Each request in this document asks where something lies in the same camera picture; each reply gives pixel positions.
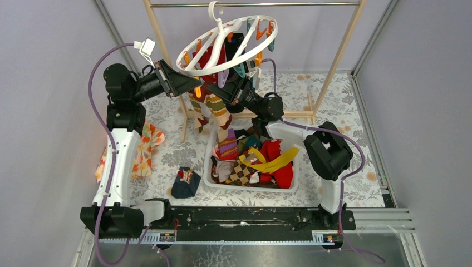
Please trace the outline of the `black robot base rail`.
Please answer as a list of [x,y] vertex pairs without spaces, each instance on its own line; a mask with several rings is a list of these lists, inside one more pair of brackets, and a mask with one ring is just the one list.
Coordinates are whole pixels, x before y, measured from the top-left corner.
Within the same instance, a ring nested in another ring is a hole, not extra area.
[[292,230],[354,230],[353,212],[342,208],[330,214],[310,207],[197,207],[176,206],[153,221],[151,229],[197,229],[204,226],[287,226]]

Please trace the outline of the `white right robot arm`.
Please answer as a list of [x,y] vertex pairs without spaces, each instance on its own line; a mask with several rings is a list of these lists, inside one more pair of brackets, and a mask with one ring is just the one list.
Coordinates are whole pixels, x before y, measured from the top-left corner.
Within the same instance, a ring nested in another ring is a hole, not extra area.
[[319,214],[320,224],[326,229],[333,229],[341,222],[344,205],[344,172],[349,169],[354,145],[359,145],[351,138],[340,133],[331,122],[318,127],[302,126],[283,118],[283,99],[276,92],[261,96],[256,93],[248,78],[238,78],[220,88],[209,85],[208,90],[220,97],[225,104],[233,105],[237,110],[247,109],[256,117],[251,120],[255,132],[268,139],[287,141],[307,151],[315,173],[322,179],[323,196]]

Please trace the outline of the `multicolour striped long sock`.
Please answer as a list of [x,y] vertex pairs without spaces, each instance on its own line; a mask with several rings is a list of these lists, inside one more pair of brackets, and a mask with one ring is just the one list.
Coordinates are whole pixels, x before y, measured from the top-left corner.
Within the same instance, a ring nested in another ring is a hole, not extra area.
[[228,128],[233,119],[232,114],[227,110],[224,101],[213,93],[206,96],[205,104],[217,120],[218,141],[222,142],[228,136]]

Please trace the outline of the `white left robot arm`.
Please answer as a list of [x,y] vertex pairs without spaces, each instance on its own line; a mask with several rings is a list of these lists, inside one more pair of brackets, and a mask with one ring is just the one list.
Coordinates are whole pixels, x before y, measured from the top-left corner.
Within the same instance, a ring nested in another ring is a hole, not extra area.
[[116,63],[104,70],[103,78],[109,95],[103,121],[107,133],[105,176],[92,205],[82,207],[80,219],[99,239],[138,238],[151,223],[164,229],[173,220],[167,199],[150,199],[135,206],[130,203],[132,164],[146,116],[142,103],[163,93],[168,97],[180,96],[202,82],[176,72],[164,60],[141,77]]

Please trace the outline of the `navy blue sock bundle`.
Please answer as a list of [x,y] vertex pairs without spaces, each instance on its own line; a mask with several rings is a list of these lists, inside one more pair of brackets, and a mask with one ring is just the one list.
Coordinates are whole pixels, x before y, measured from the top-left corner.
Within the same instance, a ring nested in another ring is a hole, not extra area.
[[171,188],[171,196],[176,199],[194,197],[197,193],[201,176],[189,167],[181,166]]

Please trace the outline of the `white round clip hanger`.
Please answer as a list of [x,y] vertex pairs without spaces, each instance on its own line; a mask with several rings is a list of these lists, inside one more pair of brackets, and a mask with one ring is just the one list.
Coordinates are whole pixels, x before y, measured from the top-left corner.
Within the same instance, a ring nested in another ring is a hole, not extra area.
[[201,77],[230,68],[242,73],[245,62],[252,61],[259,67],[264,51],[274,51],[279,32],[275,18],[258,14],[223,22],[217,13],[223,13],[220,1],[211,1],[208,16],[215,27],[193,40],[177,56],[176,66],[183,74]]

